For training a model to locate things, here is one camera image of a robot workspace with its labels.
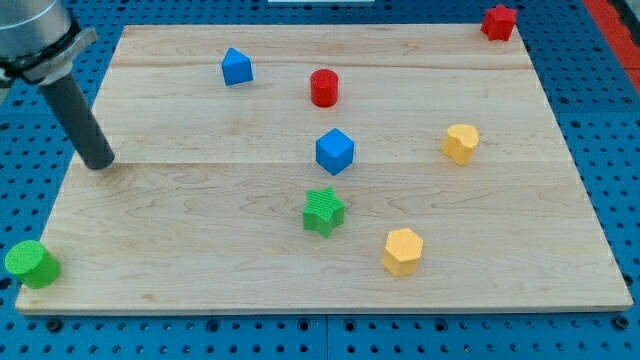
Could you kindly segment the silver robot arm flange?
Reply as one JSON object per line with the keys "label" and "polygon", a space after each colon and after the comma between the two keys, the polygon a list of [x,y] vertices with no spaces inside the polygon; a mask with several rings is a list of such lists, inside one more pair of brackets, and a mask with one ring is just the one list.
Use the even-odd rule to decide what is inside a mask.
{"label": "silver robot arm flange", "polygon": [[50,85],[69,75],[74,59],[97,40],[63,0],[1,0],[1,83]]}

